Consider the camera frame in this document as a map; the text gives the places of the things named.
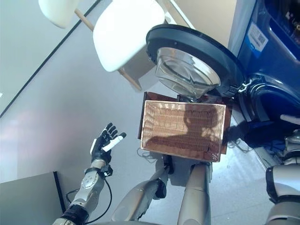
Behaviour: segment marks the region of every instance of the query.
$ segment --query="washing machine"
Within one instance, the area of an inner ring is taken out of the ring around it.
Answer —
[[[232,98],[255,126],[297,128],[280,115],[300,116],[298,0],[258,0],[238,57],[207,35],[178,25],[152,28],[146,42],[161,83],[190,101],[204,94]],[[277,149],[284,148],[284,140],[281,144]]]

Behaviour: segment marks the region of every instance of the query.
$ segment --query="white wall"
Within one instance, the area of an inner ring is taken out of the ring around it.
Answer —
[[[82,0],[78,8],[85,13],[94,2]],[[0,1],[0,113],[77,21],[74,14],[67,29],[58,29],[38,0]]]

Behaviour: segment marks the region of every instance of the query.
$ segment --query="label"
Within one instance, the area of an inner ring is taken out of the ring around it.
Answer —
[[[245,41],[253,54],[258,58],[269,40],[256,24],[252,22]]]

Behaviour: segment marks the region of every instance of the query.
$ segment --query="black cable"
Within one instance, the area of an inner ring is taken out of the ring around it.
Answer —
[[[74,193],[74,192],[77,192],[77,191],[79,191],[79,189],[76,189],[76,190],[73,190],[73,191],[69,191],[68,193],[66,193],[66,199],[67,199],[67,201],[68,201],[69,203],[71,203],[71,201],[70,201],[70,199],[69,199],[69,194]]]
[[[86,222],[86,223],[84,223],[84,224],[91,224],[91,223],[94,223],[95,221],[99,220],[102,216],[105,215],[105,213],[109,210],[109,208],[110,208],[110,206],[111,206],[111,204],[112,204],[113,194],[112,194],[111,186],[109,186],[109,183],[107,182],[106,179],[104,179],[104,181],[105,181],[106,185],[108,186],[109,194],[110,194],[110,196],[111,196],[111,199],[110,199],[110,201],[109,201],[108,207],[107,207],[107,209],[104,211],[104,213],[102,213],[101,216],[97,217],[96,219],[94,219],[94,220],[92,220],[92,221]]]

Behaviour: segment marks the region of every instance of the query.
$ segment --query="gray floor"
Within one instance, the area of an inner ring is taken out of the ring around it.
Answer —
[[[90,14],[92,23],[106,2]],[[152,71],[140,79],[143,90],[176,96],[154,77]],[[156,160],[158,155],[140,157],[143,151],[137,152],[142,102],[143,93],[120,74],[104,71],[90,31],[80,25],[1,118],[1,182],[58,171],[64,194],[78,188],[83,170],[90,166],[93,138],[112,121],[127,137],[112,151],[114,173],[108,178],[113,192],[112,207],[100,222],[110,220],[125,194],[150,178],[161,163]],[[174,159],[175,174],[170,177],[167,197],[153,201],[142,221],[176,224],[192,163]],[[221,162],[213,165],[213,170],[213,225],[263,224],[272,203],[265,190],[264,168],[255,152],[244,153],[232,146]],[[102,214],[108,202],[105,187],[90,218]]]

